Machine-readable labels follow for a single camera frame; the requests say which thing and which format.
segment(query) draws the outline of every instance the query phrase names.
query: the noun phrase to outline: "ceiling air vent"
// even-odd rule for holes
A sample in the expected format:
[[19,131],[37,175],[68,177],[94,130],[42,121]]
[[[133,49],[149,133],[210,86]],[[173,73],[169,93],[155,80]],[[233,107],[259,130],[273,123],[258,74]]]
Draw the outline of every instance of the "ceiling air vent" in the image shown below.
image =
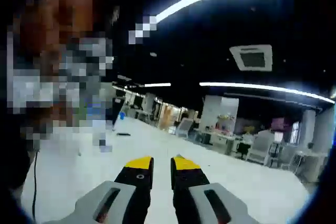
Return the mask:
[[240,71],[272,71],[272,46],[231,47],[230,52]]

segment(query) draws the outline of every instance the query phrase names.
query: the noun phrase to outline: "window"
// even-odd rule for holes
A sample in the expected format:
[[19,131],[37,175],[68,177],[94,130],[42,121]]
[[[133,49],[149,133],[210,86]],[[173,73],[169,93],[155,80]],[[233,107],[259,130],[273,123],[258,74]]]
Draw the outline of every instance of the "window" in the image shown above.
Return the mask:
[[290,144],[297,145],[299,143],[299,135],[300,135],[299,128],[300,128],[300,123],[299,122],[296,122],[296,123],[293,124],[292,134],[290,136],[290,141],[289,141]]

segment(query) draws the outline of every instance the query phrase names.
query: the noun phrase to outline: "blue object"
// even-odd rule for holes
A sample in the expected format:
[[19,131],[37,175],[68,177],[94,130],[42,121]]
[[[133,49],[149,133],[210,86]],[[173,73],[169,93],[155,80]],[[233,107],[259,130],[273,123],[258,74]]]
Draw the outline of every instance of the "blue object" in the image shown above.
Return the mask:
[[120,119],[124,120],[124,117],[125,117],[125,113],[124,112],[120,112]]

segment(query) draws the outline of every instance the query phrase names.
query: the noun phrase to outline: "black ceiling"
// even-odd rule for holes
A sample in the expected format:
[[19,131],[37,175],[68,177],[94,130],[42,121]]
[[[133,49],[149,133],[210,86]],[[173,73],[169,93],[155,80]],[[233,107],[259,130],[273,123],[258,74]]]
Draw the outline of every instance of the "black ceiling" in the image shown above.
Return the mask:
[[[172,84],[166,88],[137,88],[137,92],[153,92],[176,105],[197,109],[202,107],[202,97],[209,93],[260,95],[320,108],[329,105],[297,95],[201,88],[198,83],[265,84],[328,97],[335,81],[331,35],[336,12],[331,0],[202,0],[161,21],[149,38],[128,45],[128,31],[135,30],[135,23],[143,23],[143,17],[155,16],[177,1],[121,0],[113,41],[118,63],[114,71],[136,83]],[[256,44],[272,45],[272,72],[239,71],[229,52],[231,46]],[[241,99],[239,113],[245,110],[243,104],[248,108],[258,100]],[[279,107],[279,102],[273,103],[276,106],[272,108]],[[306,109],[293,106],[293,111]]]

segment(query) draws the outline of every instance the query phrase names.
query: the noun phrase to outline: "black cable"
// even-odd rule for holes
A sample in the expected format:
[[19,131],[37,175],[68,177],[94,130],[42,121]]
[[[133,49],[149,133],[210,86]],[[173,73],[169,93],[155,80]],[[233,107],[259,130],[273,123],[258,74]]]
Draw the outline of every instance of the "black cable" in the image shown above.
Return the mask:
[[34,222],[36,222],[35,218],[35,203],[36,203],[36,193],[37,193],[37,187],[36,187],[36,162],[37,162],[37,153],[35,154],[35,163],[34,163],[34,197],[33,197],[33,204],[32,204],[32,213],[33,213],[33,219]]

